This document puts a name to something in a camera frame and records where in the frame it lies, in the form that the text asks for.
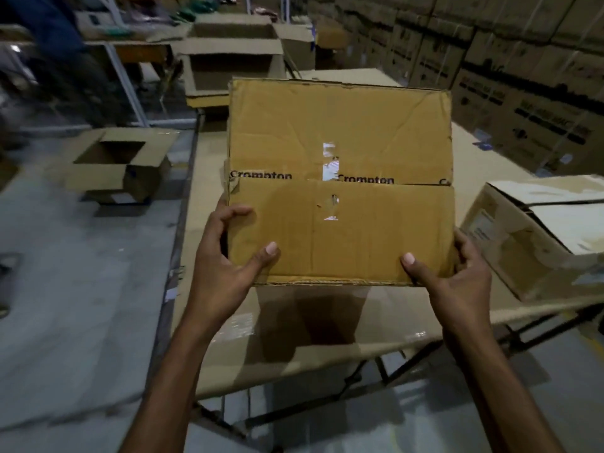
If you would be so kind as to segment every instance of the blue shirt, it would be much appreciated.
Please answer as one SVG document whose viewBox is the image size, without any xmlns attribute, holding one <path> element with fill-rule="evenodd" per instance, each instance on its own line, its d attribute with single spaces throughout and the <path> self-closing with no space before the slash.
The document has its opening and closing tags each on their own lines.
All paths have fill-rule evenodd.
<svg viewBox="0 0 604 453">
<path fill-rule="evenodd" d="M 40 52 L 50 59 L 74 59 L 86 50 L 76 17 L 64 0 L 5 0 L 33 35 Z"/>
</svg>

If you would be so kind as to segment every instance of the hand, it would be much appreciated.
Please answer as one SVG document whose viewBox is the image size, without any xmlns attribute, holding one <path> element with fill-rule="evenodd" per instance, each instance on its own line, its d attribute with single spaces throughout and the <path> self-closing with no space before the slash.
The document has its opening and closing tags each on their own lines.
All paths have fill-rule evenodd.
<svg viewBox="0 0 604 453">
<path fill-rule="evenodd" d="M 479 250 L 459 229 L 455 241 L 461 263 L 456 274 L 439 278 L 432 270 L 408 252 L 400 262 L 411 278 L 428 290 L 430 303 L 441 326 L 462 340 L 492 336 L 489 319 L 491 271 Z"/>
<path fill-rule="evenodd" d="M 235 266 L 221 253 L 220 239 L 236 215 L 252 212 L 248 205 L 227 206 L 223 197 L 210 214 L 195 257 L 193 281 L 183 321 L 214 336 L 242 304 L 260 271 L 279 256 L 275 242 L 267 244 L 244 266 Z"/>
</svg>

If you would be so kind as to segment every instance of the warehouse floor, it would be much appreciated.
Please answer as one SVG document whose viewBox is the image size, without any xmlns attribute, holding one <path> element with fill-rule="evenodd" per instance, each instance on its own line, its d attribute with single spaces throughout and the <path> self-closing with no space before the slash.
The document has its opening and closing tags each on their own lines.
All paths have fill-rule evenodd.
<svg viewBox="0 0 604 453">
<path fill-rule="evenodd" d="M 191 131 L 170 152 L 185 162 Z M 60 185 L 60 140 L 16 153 L 23 171 L 0 193 L 0 451 L 113 452 L 144 388 L 169 266 L 184 168 L 149 207 L 99 207 Z M 572 331 L 512 362 L 569 452 L 604 445 L 604 352 Z M 387 364 L 399 364 L 389 355 Z M 354 364 L 256 387 L 251 414 L 341 388 Z M 482 452 L 488 445 L 463 378 L 445 350 L 425 379 L 331 404 L 253 431 L 270 450 Z M 364 381 L 377 380 L 372 365 Z M 219 401 L 207 402 L 217 408 Z M 245 392 L 226 398 L 229 422 L 248 414 Z M 253 451 L 191 425 L 187 452 Z"/>
</svg>

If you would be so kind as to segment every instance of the crompton logo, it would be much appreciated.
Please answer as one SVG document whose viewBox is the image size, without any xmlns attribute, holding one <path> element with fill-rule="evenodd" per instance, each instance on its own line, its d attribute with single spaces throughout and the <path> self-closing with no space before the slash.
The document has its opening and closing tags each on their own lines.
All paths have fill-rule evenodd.
<svg viewBox="0 0 604 453">
<path fill-rule="evenodd" d="M 343 174 L 338 175 L 338 181 L 356 182 L 356 183 L 380 183 L 380 184 L 394 184 L 394 178 L 380 178 L 376 176 L 369 178 L 367 176 L 344 176 Z"/>
<path fill-rule="evenodd" d="M 249 178 L 273 178 L 273 179 L 291 179 L 292 176 L 289 173 L 267 173 L 265 171 L 237 171 L 231 170 L 231 178 L 237 176 L 249 177 Z"/>
</svg>

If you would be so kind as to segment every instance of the workbench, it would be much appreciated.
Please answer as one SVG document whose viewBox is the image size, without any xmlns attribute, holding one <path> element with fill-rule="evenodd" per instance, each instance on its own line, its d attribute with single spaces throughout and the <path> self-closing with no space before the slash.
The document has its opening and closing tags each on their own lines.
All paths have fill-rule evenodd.
<svg viewBox="0 0 604 453">
<path fill-rule="evenodd" d="M 378 70 L 307 72 L 305 78 L 398 85 Z M 197 136 L 190 165 L 190 195 L 183 200 L 181 213 L 182 244 L 175 252 L 173 276 L 167 285 L 169 294 L 164 310 L 169 313 L 164 312 L 160 320 L 160 325 L 171 327 L 172 332 L 187 302 L 195 252 L 204 226 L 223 190 L 226 132 L 201 132 Z M 486 181 L 522 181 L 531 177 L 499 154 L 482 151 L 477 140 L 457 124 L 452 127 L 452 144 L 458 225 Z M 307 297 L 300 292 L 299 288 L 287 286 L 263 286 L 249 291 L 208 348 L 199 373 L 196 398 L 224 396 L 302 372 L 359 362 L 355 372 L 346 379 L 343 390 L 333 396 L 248 418 L 237 426 L 227 424 L 219 414 L 197 404 L 196 411 L 202 418 L 231 434 L 245 437 L 254 426 L 401 384 L 407 372 L 442 344 L 442 328 L 423 288 L 322 286 L 308 287 Z M 519 330 L 509 328 L 509 333 L 500 339 L 508 355 L 512 355 L 592 320 L 602 310 L 603 300 L 581 297 L 522 303 L 494 274 L 490 317 L 494 325 L 537 318 Z M 577 314 L 528 342 L 521 340 L 521 333 L 566 311 Z M 166 349 L 168 335 L 164 331 L 164 340 L 156 343 L 158 350 Z M 380 356 L 397 350 L 411 350 L 411 353 L 407 352 L 404 365 L 388 375 Z M 350 388 L 370 359 L 375 361 L 382 380 Z"/>
</svg>

